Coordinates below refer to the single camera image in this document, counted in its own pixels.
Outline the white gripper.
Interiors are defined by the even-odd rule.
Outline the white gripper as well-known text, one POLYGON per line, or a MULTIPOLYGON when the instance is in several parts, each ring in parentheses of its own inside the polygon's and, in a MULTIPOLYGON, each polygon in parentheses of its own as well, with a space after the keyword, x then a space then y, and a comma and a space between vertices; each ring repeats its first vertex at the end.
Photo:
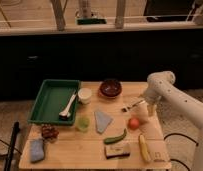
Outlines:
POLYGON ((133 116, 136 116, 139 121, 144 124, 155 115, 156 108, 156 104, 148 104, 145 100, 140 100, 133 105, 131 112, 133 116))

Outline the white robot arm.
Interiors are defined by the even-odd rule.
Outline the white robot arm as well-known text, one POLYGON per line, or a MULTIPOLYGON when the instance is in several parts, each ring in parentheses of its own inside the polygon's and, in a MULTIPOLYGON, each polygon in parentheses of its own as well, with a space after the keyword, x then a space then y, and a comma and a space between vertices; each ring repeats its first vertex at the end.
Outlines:
POLYGON ((203 171, 203 103, 174 86, 176 77, 172 71, 151 73, 147 77, 147 88, 142 98, 147 103, 150 116, 161 98, 180 110, 198 129, 198 145, 194 152, 191 171, 203 171))

